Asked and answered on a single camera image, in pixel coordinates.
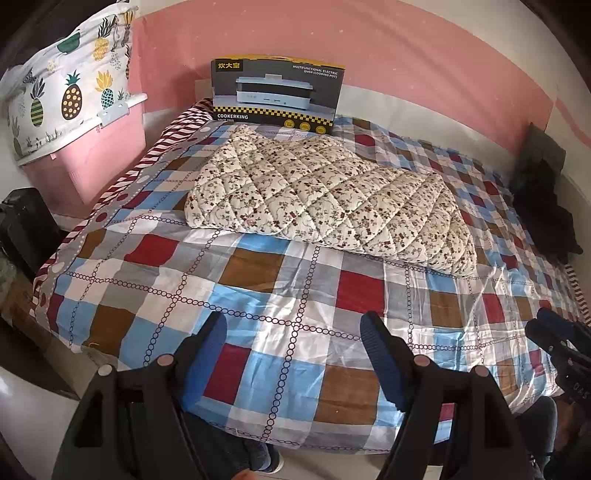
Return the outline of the floral quilted cream garment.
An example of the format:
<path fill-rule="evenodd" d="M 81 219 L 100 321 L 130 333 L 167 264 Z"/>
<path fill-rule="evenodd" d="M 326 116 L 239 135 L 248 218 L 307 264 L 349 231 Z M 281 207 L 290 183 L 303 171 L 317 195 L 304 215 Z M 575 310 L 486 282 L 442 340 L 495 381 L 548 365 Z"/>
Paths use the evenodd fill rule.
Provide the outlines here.
<path fill-rule="evenodd" d="M 382 166 L 332 136 L 274 140 L 239 125 L 198 171 L 184 215 L 191 228 L 476 272 L 473 237 L 440 175 Z"/>

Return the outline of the person's dark trouser legs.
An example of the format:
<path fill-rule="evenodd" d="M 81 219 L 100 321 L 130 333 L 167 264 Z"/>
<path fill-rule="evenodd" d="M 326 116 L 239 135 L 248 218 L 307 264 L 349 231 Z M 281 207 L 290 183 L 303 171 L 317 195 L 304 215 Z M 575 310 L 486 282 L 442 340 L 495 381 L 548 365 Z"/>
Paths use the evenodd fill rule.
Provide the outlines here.
<path fill-rule="evenodd" d="M 233 436 L 188 412 L 183 417 L 208 479 L 256 479 L 256 473 L 276 474 L 283 467 L 273 445 Z"/>

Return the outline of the plaid bed sheet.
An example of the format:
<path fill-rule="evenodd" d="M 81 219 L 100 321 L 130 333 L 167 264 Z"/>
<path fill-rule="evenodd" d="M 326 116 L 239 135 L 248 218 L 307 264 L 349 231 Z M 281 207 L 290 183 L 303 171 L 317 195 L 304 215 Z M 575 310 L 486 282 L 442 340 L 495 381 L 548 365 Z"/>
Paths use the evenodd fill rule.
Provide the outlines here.
<path fill-rule="evenodd" d="M 499 175 L 361 119 L 335 125 L 363 158 L 444 179 L 478 256 L 476 273 L 458 278 L 300 242 L 191 229 L 186 195 L 231 130 L 212 120 L 207 100 L 173 120 L 40 270 L 35 321 L 74 352 L 137 368 L 221 312 L 228 337 L 193 412 L 290 448 L 391 448 L 402 417 L 360 339 L 370 310 L 444 368 L 487 367 L 515 411 L 559 393 L 549 356 L 524 327 L 543 307 L 582 320 L 578 285 L 537 252 Z"/>

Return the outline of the black bag on floor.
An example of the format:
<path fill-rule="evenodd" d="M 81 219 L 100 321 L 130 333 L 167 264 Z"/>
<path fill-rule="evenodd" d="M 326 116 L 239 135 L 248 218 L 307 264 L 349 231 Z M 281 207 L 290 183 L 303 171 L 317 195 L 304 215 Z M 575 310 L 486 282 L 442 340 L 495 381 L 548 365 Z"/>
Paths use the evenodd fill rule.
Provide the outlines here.
<path fill-rule="evenodd" d="M 1 250 L 29 281 L 65 236 L 36 188 L 15 189 L 1 202 Z"/>

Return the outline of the pineapple print storage box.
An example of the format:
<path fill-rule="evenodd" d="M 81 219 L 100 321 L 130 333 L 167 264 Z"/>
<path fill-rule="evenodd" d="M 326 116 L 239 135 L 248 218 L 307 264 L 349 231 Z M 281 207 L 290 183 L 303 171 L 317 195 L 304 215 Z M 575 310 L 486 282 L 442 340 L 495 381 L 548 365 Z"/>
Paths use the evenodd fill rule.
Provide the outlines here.
<path fill-rule="evenodd" d="M 113 3 L 3 75 L 1 117 L 17 165 L 60 150 L 147 100 L 129 90 L 137 10 Z"/>

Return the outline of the black cooker cardboard box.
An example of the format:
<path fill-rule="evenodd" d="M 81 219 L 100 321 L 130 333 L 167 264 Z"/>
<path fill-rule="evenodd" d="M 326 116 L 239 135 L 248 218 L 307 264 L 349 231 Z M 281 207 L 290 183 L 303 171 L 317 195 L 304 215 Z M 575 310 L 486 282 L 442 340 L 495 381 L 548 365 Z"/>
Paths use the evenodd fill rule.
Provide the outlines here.
<path fill-rule="evenodd" d="M 301 58 L 252 55 L 211 61 L 218 120 L 329 134 L 345 69 Z"/>

